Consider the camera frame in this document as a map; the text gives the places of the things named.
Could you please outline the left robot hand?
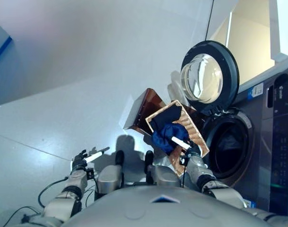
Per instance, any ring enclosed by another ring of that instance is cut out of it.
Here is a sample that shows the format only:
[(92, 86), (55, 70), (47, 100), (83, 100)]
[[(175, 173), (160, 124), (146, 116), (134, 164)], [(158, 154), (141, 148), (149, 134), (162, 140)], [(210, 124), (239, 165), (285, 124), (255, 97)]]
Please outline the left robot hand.
[(98, 151), (96, 151), (94, 147), (93, 152), (88, 153), (87, 150), (84, 149), (78, 155), (72, 158), (70, 162), (70, 170), (73, 171), (76, 169), (85, 169), (88, 163), (102, 156), (107, 150), (109, 150), (109, 147), (103, 148)]

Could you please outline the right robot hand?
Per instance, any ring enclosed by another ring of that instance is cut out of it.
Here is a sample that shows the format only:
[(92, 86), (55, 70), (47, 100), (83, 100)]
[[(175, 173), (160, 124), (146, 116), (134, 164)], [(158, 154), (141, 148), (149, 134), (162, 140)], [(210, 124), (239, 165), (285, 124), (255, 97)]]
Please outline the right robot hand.
[(200, 148), (199, 145), (197, 145), (190, 139), (183, 141), (177, 137), (171, 137), (171, 140), (177, 145), (179, 145), (180, 147), (182, 147), (182, 149), (184, 150), (183, 153), (185, 154), (186, 157), (191, 157), (191, 156), (201, 157), (202, 149)]

